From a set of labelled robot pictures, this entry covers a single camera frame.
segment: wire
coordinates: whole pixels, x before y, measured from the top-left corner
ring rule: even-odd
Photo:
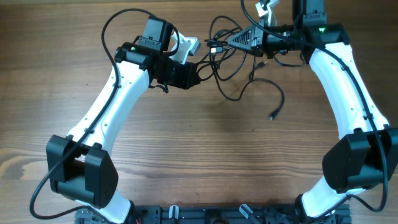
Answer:
[[[166,57],[175,55],[178,51],[178,48],[180,47],[180,33],[178,32],[178,30],[175,26],[173,26],[173,30],[177,34],[177,47],[171,52],[164,52],[163,55]]]
[[[214,60],[214,58],[215,58],[214,55],[211,55],[211,56],[210,56],[210,60],[211,60],[211,61]],[[217,83],[217,87],[218,87],[219,91],[221,92],[221,94],[222,94],[227,100],[230,100],[230,101],[238,101],[238,100],[240,100],[240,99],[242,98],[242,96],[243,96],[243,93],[244,93],[246,87],[248,87],[248,85],[249,85],[250,83],[253,83],[253,82],[266,82],[266,83],[270,83],[271,85],[274,85],[274,86],[280,91],[280,95],[281,95],[281,100],[280,100],[279,107],[278,107],[276,110],[274,110],[274,111],[269,115],[269,119],[275,119],[275,117],[278,115],[279,111],[282,109],[282,107],[283,107],[283,105],[284,105],[284,103],[285,103],[285,93],[284,93],[283,89],[282,89],[278,84],[276,84],[275,82],[273,82],[272,80],[268,80],[268,79],[266,79],[266,78],[254,78],[254,71],[255,71],[257,68],[263,67],[263,66],[261,66],[261,65],[256,66],[256,59],[253,60],[253,70],[252,70],[251,74],[249,75],[249,77],[251,76],[251,78],[249,78],[249,81],[248,81],[248,82],[245,84],[245,86],[243,87],[243,89],[242,89],[242,91],[241,91],[241,93],[240,93],[240,95],[239,95],[238,98],[231,98],[231,97],[227,96],[227,95],[224,93],[224,91],[223,91],[223,89],[221,88],[220,83],[219,83],[219,81],[218,81],[219,75],[218,75],[217,69],[215,68],[214,63],[210,63],[210,65],[211,65],[211,69],[213,70],[213,73],[216,74],[214,77],[215,77],[215,79],[216,79],[216,83]]]
[[[214,23],[215,23],[218,19],[227,19],[227,20],[231,21],[232,23],[234,23],[234,24],[236,25],[236,27],[235,27],[234,29],[231,29],[231,30],[229,30],[229,29],[221,29],[221,30],[219,30],[219,31],[213,36],[213,38],[211,38],[211,29],[210,29],[210,31],[209,31],[209,39],[206,39],[205,42],[209,42],[209,43],[212,43],[213,45],[217,45],[217,46],[220,46],[220,47],[222,47],[222,46],[229,46],[228,48],[224,48],[224,49],[223,49],[223,51],[224,51],[223,56],[221,57],[220,60],[216,61],[217,69],[220,68],[220,65],[221,65],[222,62],[224,62],[225,60],[227,60],[227,59],[229,59],[230,57],[232,57],[232,56],[235,54],[235,52],[236,52],[236,48],[234,48],[233,46],[228,45],[228,42],[226,41],[226,39],[227,39],[228,37],[230,37],[231,35],[234,35],[234,34],[236,33],[237,30],[238,30],[238,31],[241,31],[241,30],[242,30],[242,27],[241,27],[234,19],[232,19],[232,18],[230,18],[230,17],[228,17],[228,16],[217,16],[217,17],[214,18],[213,21],[211,22],[211,26],[210,26],[210,27],[213,27]],[[229,52],[229,50],[231,50],[231,49],[233,49],[233,51],[232,51],[229,55],[227,55],[228,52]],[[202,63],[205,63],[205,64],[206,64],[206,65],[201,66],[201,67],[197,70],[197,74],[199,74],[199,72],[200,72],[202,69],[204,69],[205,67],[210,66],[210,63],[211,63],[211,62],[210,62],[210,61],[205,61],[205,59],[209,56],[209,54],[210,54],[210,53],[207,53],[199,62],[196,63],[197,65],[202,64]],[[227,78],[221,78],[221,77],[219,77],[219,79],[220,79],[221,81],[227,81],[227,80],[231,79],[232,77],[234,77],[235,74],[237,74],[237,73],[239,72],[239,70],[242,68],[242,66],[243,66],[243,64],[244,64],[244,61],[246,60],[246,56],[247,56],[247,53],[245,53],[245,54],[243,55],[243,58],[242,58],[242,61],[241,61],[240,65],[238,66],[238,68],[237,68],[229,77],[227,77]],[[210,74],[208,77],[206,77],[206,78],[201,78],[200,80],[201,80],[201,81],[206,81],[206,80],[210,79],[213,75],[214,75],[214,72],[213,72],[212,74]]]
[[[113,60],[111,53],[109,52],[106,44],[105,44],[105,39],[104,39],[104,35],[105,35],[105,30],[107,28],[107,26],[109,25],[109,23],[118,15],[124,13],[124,12],[130,12],[130,11],[137,11],[137,12],[143,12],[146,13],[152,17],[156,17],[155,15],[153,15],[152,13],[143,10],[143,9],[123,9],[115,14],[113,14],[113,16],[111,16],[108,21],[106,21],[102,33],[101,33],[101,42],[102,42],[102,46],[104,47],[105,53],[108,56],[109,60],[112,63],[114,72],[115,72],[115,83],[113,85],[113,89],[112,92],[108,98],[108,100],[106,101],[105,105],[102,107],[101,111],[98,113],[98,115],[95,117],[95,119],[93,120],[93,122],[90,124],[90,126],[85,130],[84,134],[81,136],[81,138],[75,143],[75,145],[70,148],[66,154],[49,170],[49,172],[44,176],[44,178],[40,181],[40,183],[38,184],[37,188],[35,189],[32,198],[30,199],[30,203],[29,203],[29,211],[30,214],[32,214],[33,217],[37,218],[37,219],[41,219],[41,220],[49,220],[49,219],[54,219],[54,218],[58,218],[61,217],[63,215],[69,214],[71,212],[77,211],[79,209],[90,209],[93,210],[90,206],[78,206],[72,209],[69,209],[67,211],[55,214],[55,215],[39,215],[36,213],[34,205],[35,205],[35,201],[36,198],[39,194],[39,192],[42,190],[44,184],[46,183],[46,181],[48,181],[48,179],[51,177],[51,175],[67,160],[69,159],[73,153],[78,149],[78,146],[80,146],[80,144],[82,144],[82,142],[86,139],[86,137],[89,135],[89,133],[91,133],[91,131],[93,130],[93,128],[96,126],[97,122],[101,119],[102,115],[104,114],[104,112],[108,109],[109,105],[112,102],[112,99],[114,98],[118,88],[119,88],[119,80],[120,80],[120,74],[119,74],[119,70],[118,67],[116,66],[116,62]]]
[[[372,212],[380,212],[383,210],[383,208],[386,206],[386,202],[387,202],[387,195],[388,195],[388,175],[387,175],[387,162],[386,162],[386,154],[384,153],[384,148],[383,145],[381,143],[381,139],[380,139],[380,135],[377,132],[377,128],[376,125],[374,124],[373,121],[373,116],[369,110],[369,106],[368,103],[366,102],[366,99],[363,95],[363,92],[361,91],[361,87],[359,86],[358,81],[355,79],[354,74],[352,73],[352,71],[349,69],[349,66],[347,66],[342,59],[340,59],[339,57],[337,57],[335,54],[333,54],[332,52],[330,52],[329,50],[327,50],[326,48],[322,47],[322,46],[317,46],[315,44],[309,43],[309,42],[304,42],[302,40],[296,40],[296,39],[290,39],[286,36],[283,35],[279,35],[276,34],[274,32],[271,32],[265,28],[263,28],[260,24],[258,24],[247,12],[246,7],[244,6],[244,0],[241,0],[241,7],[242,7],[242,11],[244,13],[244,15],[247,17],[247,19],[249,19],[249,21],[254,24],[256,27],[258,27],[260,30],[264,31],[266,34],[269,35],[273,35],[275,37],[278,37],[280,39],[284,39],[284,40],[288,40],[291,42],[295,42],[298,44],[302,44],[302,45],[306,45],[307,47],[311,47],[314,49],[318,49],[321,50],[322,52],[328,54],[329,56],[331,56],[333,59],[335,59],[338,63],[340,63],[340,65],[343,67],[343,70],[348,74],[348,76],[350,77],[350,79],[352,80],[352,82],[354,83],[354,86],[358,92],[359,98],[361,99],[361,102],[364,106],[364,110],[365,110],[365,114],[366,117],[368,118],[368,121],[372,127],[372,131],[373,134],[376,138],[376,144],[378,146],[379,152],[380,152],[380,157],[381,157],[381,162],[382,162],[382,173],[383,173],[383,190],[382,190],[382,198],[381,198],[381,202],[380,205],[377,208],[374,208],[372,206],[370,206],[367,202],[365,202],[363,199],[359,198],[356,195],[347,195],[343,200],[347,201],[350,198],[355,198],[356,200],[358,200],[360,203],[362,203],[366,208],[368,208],[370,211]]]
[[[286,64],[286,63],[279,61],[276,57],[276,55],[279,53],[280,52],[276,52],[273,57],[274,57],[274,60],[276,61],[276,63],[278,63],[280,66],[283,66],[283,67],[304,67],[305,66],[305,60],[303,58],[303,53],[300,53],[300,59],[302,61],[302,63],[300,65],[291,65],[291,64]]]

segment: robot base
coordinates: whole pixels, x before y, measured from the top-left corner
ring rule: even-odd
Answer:
[[[254,224],[246,219],[239,207],[160,207],[136,206],[134,217],[125,224]],[[254,217],[260,224],[299,224],[299,216],[294,204],[251,207]],[[333,215],[316,224],[350,224],[352,222],[349,205],[342,205]],[[112,224],[90,210],[78,210],[75,224]]]

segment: wood grain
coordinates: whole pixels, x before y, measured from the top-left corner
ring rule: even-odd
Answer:
[[[255,1],[247,7],[254,14]],[[110,15],[128,7],[148,9],[184,35],[208,38],[218,15],[249,25],[239,1],[165,1],[101,4],[0,6],[0,223],[72,223],[73,215],[39,221],[28,210],[30,196],[47,172],[45,145],[65,135],[98,96],[111,64],[100,41]],[[351,37],[356,64],[373,100],[397,126],[395,1],[327,1],[328,20],[341,22]],[[291,23],[291,2],[277,6],[280,24]],[[142,34],[146,16],[116,18],[106,33],[111,52]],[[232,27],[220,21],[217,28]],[[206,54],[202,47],[197,62]],[[242,53],[225,62],[220,75],[238,66]],[[296,62],[296,53],[283,58]],[[222,83],[237,96],[251,57],[239,75]],[[210,70],[204,70],[205,77]],[[148,90],[131,111],[113,149],[118,189],[136,205],[214,205],[293,202],[322,176],[323,155],[338,140],[325,92],[309,67],[282,68],[270,61],[257,77],[277,82],[286,104],[275,121],[268,114],[279,92],[263,83],[248,87],[239,102],[226,101],[213,79],[191,90]],[[354,223],[396,223],[398,178],[389,184],[382,213],[350,202]],[[363,197],[379,203],[381,188]],[[37,201],[43,214],[75,206],[46,185]]]

